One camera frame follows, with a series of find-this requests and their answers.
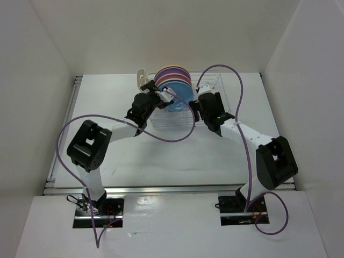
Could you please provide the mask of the blue plastic plate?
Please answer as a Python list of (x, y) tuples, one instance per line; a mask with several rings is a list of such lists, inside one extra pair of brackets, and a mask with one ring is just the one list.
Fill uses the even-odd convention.
[[(171, 88), (175, 95), (179, 98), (183, 99), (185, 102), (189, 103), (194, 99), (194, 92), (193, 89), (189, 86), (187, 86), (184, 83), (178, 83), (178, 82), (170, 82), (164, 84), (162, 87), (158, 87), (159, 90), (163, 90), (164, 88)], [(171, 112), (178, 111), (183, 108), (187, 108), (187, 106), (181, 102), (178, 98), (173, 99), (174, 103), (171, 105), (168, 105), (166, 109)]]

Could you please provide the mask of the pink plastic plate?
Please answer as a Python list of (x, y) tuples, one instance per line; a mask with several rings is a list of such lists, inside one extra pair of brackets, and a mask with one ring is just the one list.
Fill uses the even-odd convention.
[(190, 85), (192, 85), (191, 79), (182, 74), (167, 74), (167, 75), (161, 76), (158, 80), (155, 81), (155, 85), (160, 85), (161, 83), (165, 81), (171, 81), (171, 80), (179, 80), (179, 81), (187, 82)]

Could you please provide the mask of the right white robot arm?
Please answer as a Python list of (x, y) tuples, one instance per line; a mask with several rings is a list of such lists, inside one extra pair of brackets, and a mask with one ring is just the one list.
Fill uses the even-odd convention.
[(288, 140), (271, 137), (235, 120), (225, 112), (220, 93), (205, 93), (189, 103), (196, 120), (220, 137), (240, 144), (248, 161), (249, 180), (235, 192), (235, 205), (247, 211), (258, 196), (276, 189), (298, 173)]

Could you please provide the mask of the cream plastic plate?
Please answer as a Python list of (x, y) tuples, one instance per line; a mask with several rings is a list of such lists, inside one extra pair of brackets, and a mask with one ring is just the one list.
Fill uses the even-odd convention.
[(164, 81), (162, 81), (162, 82), (158, 85), (158, 87), (162, 87), (164, 84), (170, 83), (170, 82), (184, 83), (184, 84), (186, 84), (187, 86), (189, 86), (189, 87), (192, 88), (192, 84), (191, 84), (190, 82), (185, 81), (185, 80), (183, 80), (183, 79), (177, 79), (177, 78), (172, 78), (172, 79), (169, 79), (169, 80), (164, 80)]

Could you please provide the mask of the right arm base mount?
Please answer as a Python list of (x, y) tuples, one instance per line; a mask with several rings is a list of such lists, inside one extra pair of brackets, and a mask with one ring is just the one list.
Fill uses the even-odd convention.
[[(244, 213), (245, 204), (239, 203), (236, 196), (219, 196), (218, 202), (214, 207), (218, 208), (220, 213)], [(258, 216), (266, 212), (266, 202), (264, 197), (261, 197), (249, 206), (246, 213), (250, 213), (252, 216)]]

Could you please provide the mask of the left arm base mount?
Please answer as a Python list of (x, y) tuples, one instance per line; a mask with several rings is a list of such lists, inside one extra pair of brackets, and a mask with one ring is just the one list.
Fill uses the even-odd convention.
[[(90, 219), (91, 208), (83, 198), (67, 195), (66, 200), (76, 205), (76, 219)], [(124, 198), (109, 198), (100, 207), (93, 206), (95, 219), (116, 219), (123, 217)]]

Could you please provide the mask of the purple plastic plate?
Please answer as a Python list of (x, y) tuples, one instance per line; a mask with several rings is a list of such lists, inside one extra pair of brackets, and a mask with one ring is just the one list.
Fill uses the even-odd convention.
[(183, 70), (179, 70), (179, 69), (166, 69), (166, 70), (163, 70), (161, 72), (157, 72), (155, 74), (155, 77), (154, 77), (154, 81), (158, 80), (161, 76), (164, 76), (164, 75), (167, 75), (167, 74), (182, 74), (182, 75), (185, 75), (187, 76), (188, 78), (191, 78), (191, 75), (190, 73), (187, 73)]

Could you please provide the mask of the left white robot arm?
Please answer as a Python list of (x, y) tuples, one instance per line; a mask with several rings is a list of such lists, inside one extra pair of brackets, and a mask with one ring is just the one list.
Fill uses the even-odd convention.
[(138, 136), (146, 128), (147, 120), (156, 108), (163, 109), (174, 102), (173, 96), (159, 90), (154, 81), (143, 85), (141, 90), (143, 92), (134, 96), (131, 108), (125, 116), (134, 126), (118, 122), (106, 127), (92, 120), (85, 120), (67, 148), (67, 155), (82, 181), (83, 198), (93, 214), (102, 214), (107, 206), (100, 166), (109, 144)]

